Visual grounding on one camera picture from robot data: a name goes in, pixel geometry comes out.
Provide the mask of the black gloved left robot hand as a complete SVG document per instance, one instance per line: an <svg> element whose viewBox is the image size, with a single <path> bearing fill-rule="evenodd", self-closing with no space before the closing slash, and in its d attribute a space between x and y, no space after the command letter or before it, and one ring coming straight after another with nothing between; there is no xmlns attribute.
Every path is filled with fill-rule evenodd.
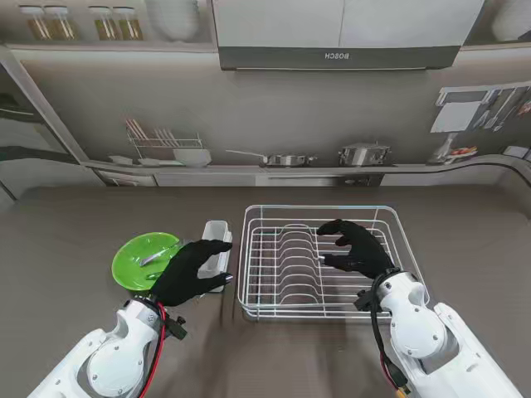
<svg viewBox="0 0 531 398"><path fill-rule="evenodd" d="M198 271L214 255L226 253L232 243L222 240L198 240L185 245L168 263L149 292L157 302L177 307L189 299L224 287L232 280L226 272L199 278Z"/></svg>

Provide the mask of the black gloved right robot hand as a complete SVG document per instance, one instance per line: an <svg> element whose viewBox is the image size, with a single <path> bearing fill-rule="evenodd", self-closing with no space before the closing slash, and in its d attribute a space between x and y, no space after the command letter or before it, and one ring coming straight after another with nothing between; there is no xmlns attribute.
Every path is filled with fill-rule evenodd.
<svg viewBox="0 0 531 398"><path fill-rule="evenodd" d="M337 219L323 224L316 231L317 235L338 233L341 236L335 241L336 246L349 245L350 250L346 255L325 254L325 265L345 272L359 272L370 279L398 272L377 238L363 226Z"/></svg>

